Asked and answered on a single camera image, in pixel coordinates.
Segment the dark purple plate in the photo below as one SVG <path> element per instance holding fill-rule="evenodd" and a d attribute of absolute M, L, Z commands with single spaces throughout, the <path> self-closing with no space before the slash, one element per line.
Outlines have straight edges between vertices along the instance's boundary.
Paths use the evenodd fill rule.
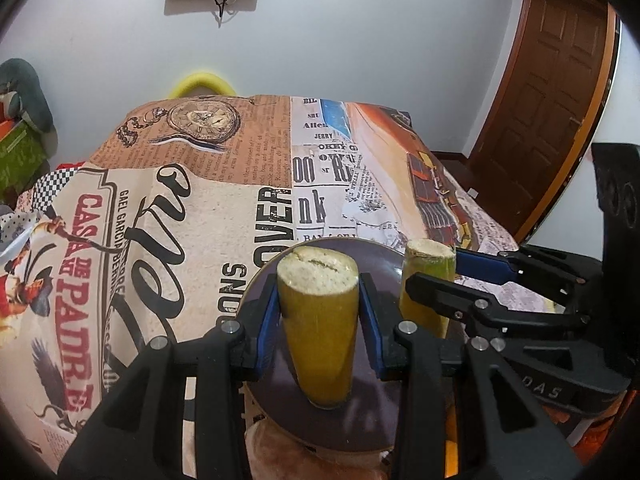
<path fill-rule="evenodd" d="M 356 238 L 298 244 L 268 263 L 248 299 L 277 293 L 279 326 L 262 377 L 248 386 L 268 418 L 313 448 L 373 453 L 395 442 L 399 382 L 382 382 L 368 362 L 355 287 L 372 278 L 372 294 L 395 315 L 404 278 L 401 254 Z"/>

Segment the printed newspaper tablecloth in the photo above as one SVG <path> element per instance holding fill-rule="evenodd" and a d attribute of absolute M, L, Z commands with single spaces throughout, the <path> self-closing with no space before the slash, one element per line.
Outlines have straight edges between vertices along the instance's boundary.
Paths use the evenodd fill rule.
<path fill-rule="evenodd" d="M 523 246 L 454 180 L 406 113 L 372 104 L 290 96 L 152 102 L 133 110 L 73 177 L 50 174 L 47 186 L 52 200 L 42 211 L 1 219 L 7 479 L 61 479 L 68 449 L 153 338 L 198 339 L 236 318 L 254 300 L 247 291 L 257 274 L 298 244 L 356 238 L 402 258 L 416 238 L 456 255 Z M 457 271 L 454 283 L 494 295 L 501 314 L 564 311 L 518 284 Z M 442 339 L 487 342 L 512 368 L 506 339 L 469 338 L 454 321 Z M 251 383 L 240 388 L 249 479 L 393 479 L 394 445 L 344 453 L 303 444 L 258 408 Z M 460 479 L 454 381 L 442 386 L 442 479 Z M 631 445 L 638 389 L 603 412 L 563 410 L 532 393 L 582 464 L 577 478 L 607 477 L 612 442 Z M 188 378 L 183 479 L 199 479 L 194 394 Z"/>

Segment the green storage box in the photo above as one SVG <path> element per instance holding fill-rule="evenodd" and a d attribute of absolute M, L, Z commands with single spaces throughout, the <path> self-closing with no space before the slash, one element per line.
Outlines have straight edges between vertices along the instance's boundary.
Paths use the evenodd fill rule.
<path fill-rule="evenodd" d="M 1 201 L 9 204 L 30 188 L 41 174 L 47 155 L 40 135 L 24 120 L 1 123 Z"/>

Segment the yellow chair back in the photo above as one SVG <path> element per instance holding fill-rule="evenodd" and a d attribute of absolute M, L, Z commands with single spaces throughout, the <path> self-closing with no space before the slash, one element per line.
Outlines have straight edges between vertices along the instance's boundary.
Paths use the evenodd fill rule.
<path fill-rule="evenodd" d="M 213 73 L 196 72 L 181 79 L 168 94 L 169 99 L 188 96 L 195 90 L 207 90 L 216 96 L 235 96 L 232 85 Z"/>

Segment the brown wooden door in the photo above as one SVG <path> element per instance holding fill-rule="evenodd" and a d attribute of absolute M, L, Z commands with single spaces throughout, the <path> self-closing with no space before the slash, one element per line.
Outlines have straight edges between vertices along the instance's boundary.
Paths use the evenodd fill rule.
<path fill-rule="evenodd" d="M 616 13 L 597 0 L 523 0 L 470 168 L 478 201 L 516 240 L 552 205 L 586 147 L 613 63 Z"/>

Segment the yellow sugarcane piece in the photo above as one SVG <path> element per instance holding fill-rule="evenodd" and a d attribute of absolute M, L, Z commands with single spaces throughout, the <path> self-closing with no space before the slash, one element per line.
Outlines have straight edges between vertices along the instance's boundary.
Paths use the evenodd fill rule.
<path fill-rule="evenodd" d="M 406 281 L 417 273 L 453 282 L 456 279 L 456 250 L 436 240 L 416 238 L 408 241 L 402 265 L 399 296 L 402 317 L 429 330 L 435 337 L 445 338 L 449 320 L 432 309 L 431 300 L 435 296 L 428 288 L 430 282 L 420 281 L 416 286 L 419 301 L 412 300 L 406 292 Z"/>
<path fill-rule="evenodd" d="M 277 265 L 277 286 L 299 388 L 319 408 L 336 408 L 352 390 L 357 263 L 333 249 L 296 246 Z"/>

